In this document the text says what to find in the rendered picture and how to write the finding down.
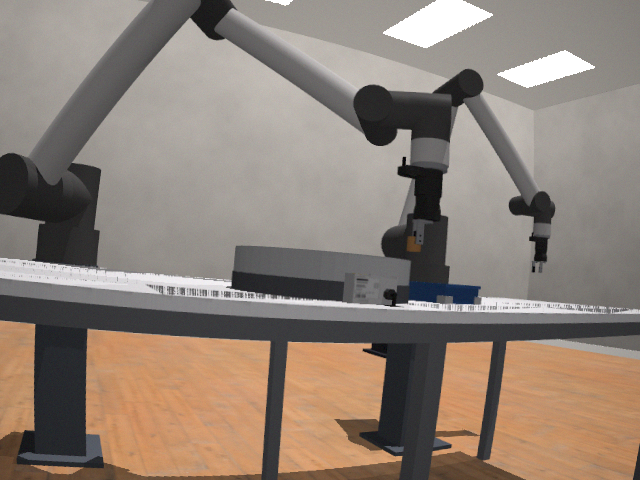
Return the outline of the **blue open tray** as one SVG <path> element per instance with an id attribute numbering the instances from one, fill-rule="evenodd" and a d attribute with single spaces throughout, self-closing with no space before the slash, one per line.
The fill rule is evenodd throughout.
<path id="1" fill-rule="evenodd" d="M 474 304 L 481 286 L 409 281 L 409 300 L 437 302 L 437 295 L 453 296 L 453 304 Z"/>

